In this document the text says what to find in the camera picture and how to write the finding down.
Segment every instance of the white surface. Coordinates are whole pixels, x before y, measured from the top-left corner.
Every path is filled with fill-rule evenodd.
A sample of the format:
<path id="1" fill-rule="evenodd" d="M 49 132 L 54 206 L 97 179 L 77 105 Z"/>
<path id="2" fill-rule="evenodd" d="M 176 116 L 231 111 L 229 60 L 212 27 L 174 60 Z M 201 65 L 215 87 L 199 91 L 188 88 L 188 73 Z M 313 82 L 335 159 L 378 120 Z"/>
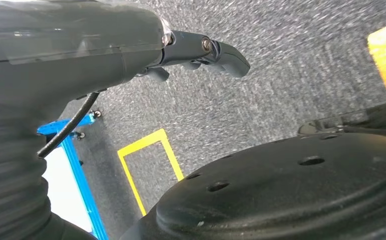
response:
<path id="1" fill-rule="evenodd" d="M 48 197 L 51 201 L 51 211 L 91 233 L 91 220 L 65 150 L 62 147 L 56 148 L 46 160 L 47 170 L 43 177 L 49 183 Z"/>

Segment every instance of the wheel hole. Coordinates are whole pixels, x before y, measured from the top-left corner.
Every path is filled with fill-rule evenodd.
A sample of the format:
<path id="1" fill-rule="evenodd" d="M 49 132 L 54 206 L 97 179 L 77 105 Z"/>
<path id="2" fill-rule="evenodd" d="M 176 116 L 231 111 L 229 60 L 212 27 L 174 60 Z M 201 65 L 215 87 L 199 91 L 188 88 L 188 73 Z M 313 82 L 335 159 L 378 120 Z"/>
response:
<path id="1" fill-rule="evenodd" d="M 223 158 L 221 158 L 221 159 L 227 159 L 227 158 L 230 158 L 230 157 L 232 157 L 233 155 L 232 154 L 230 154 L 230 155 L 228 155 L 228 156 L 225 156 L 225 157 L 223 157 Z"/>
<path id="2" fill-rule="evenodd" d="M 321 140 L 327 140 L 327 139 L 335 139 L 336 137 L 338 137 L 339 135 L 337 134 L 332 134 L 332 135 L 326 135 L 326 136 L 322 136 L 321 137 Z"/>
<path id="3" fill-rule="evenodd" d="M 321 164 L 323 162 L 325 162 L 325 160 L 319 156 L 310 156 L 300 160 L 298 164 L 301 166 L 310 166 L 310 165 Z"/>
<path id="4" fill-rule="evenodd" d="M 202 175 L 202 174 L 200 174 L 200 173 L 191 174 L 191 175 L 189 175 L 188 177 L 186 177 L 185 179 L 187 179 L 187 180 L 195 179 L 196 177 L 201 176 L 201 175 Z"/>
<path id="5" fill-rule="evenodd" d="M 219 190 L 227 187 L 228 185 L 230 185 L 230 184 L 227 182 L 225 183 L 225 182 L 220 181 L 220 182 L 216 182 L 216 183 L 212 184 L 211 186 L 209 186 L 207 188 L 207 190 L 212 193 L 212 192 L 219 191 Z"/>

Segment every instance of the black wheel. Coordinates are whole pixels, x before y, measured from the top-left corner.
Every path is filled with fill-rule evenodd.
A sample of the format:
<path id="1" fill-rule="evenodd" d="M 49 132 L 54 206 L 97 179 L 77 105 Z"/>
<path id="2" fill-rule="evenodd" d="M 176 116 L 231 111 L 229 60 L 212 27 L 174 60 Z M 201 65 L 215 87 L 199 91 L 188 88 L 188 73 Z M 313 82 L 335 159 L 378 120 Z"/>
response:
<path id="1" fill-rule="evenodd" d="M 85 133 L 77 132 L 77 137 L 78 137 L 78 140 L 81 140 L 81 139 L 85 138 Z"/>
<path id="2" fill-rule="evenodd" d="M 94 114 L 94 118 L 100 118 L 102 116 L 101 112 L 99 110 L 95 110 L 93 111 L 93 114 Z"/>

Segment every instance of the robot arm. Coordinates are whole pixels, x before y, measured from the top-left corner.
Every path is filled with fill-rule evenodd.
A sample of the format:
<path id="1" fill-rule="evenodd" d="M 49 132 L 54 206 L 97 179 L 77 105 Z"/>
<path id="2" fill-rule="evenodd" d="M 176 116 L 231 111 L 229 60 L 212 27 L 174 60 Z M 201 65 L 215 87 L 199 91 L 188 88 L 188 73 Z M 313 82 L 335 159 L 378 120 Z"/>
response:
<path id="1" fill-rule="evenodd" d="M 70 100 L 134 76 L 164 80 L 161 67 L 174 64 L 235 77 L 250 68 L 235 48 L 168 32 L 156 14 L 131 4 L 0 1 L 0 240 L 94 239 L 51 213 L 37 128 Z"/>

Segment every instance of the blue metal frame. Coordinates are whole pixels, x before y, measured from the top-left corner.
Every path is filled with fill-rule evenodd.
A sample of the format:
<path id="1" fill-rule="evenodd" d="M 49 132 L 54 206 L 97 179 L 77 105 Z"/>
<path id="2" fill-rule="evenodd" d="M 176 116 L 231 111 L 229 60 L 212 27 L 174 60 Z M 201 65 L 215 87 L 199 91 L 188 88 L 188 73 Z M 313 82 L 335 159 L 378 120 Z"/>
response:
<path id="1" fill-rule="evenodd" d="M 69 120 L 62 120 L 49 123 L 47 125 L 41 126 L 38 129 L 38 133 L 44 135 L 58 133 L 68 122 Z M 91 113 L 86 115 L 81 120 L 81 122 L 78 124 L 78 127 L 91 125 L 94 122 L 94 115 Z M 79 164 L 79 158 L 76 154 L 75 146 L 73 145 L 71 137 L 68 136 L 67 138 L 65 138 L 63 142 L 59 145 L 59 147 L 63 147 L 66 152 L 66 155 L 68 156 L 69 163 L 75 176 L 75 180 L 78 184 L 82 199 L 84 200 L 85 207 L 91 219 L 91 224 L 93 228 L 92 234 L 99 240 L 109 240 L 109 237 L 107 236 L 106 231 L 104 229 L 103 222 L 100 218 L 97 205 L 94 201 L 90 188 L 88 187 L 87 179 L 85 178 L 84 172 L 82 171 L 81 165 Z"/>

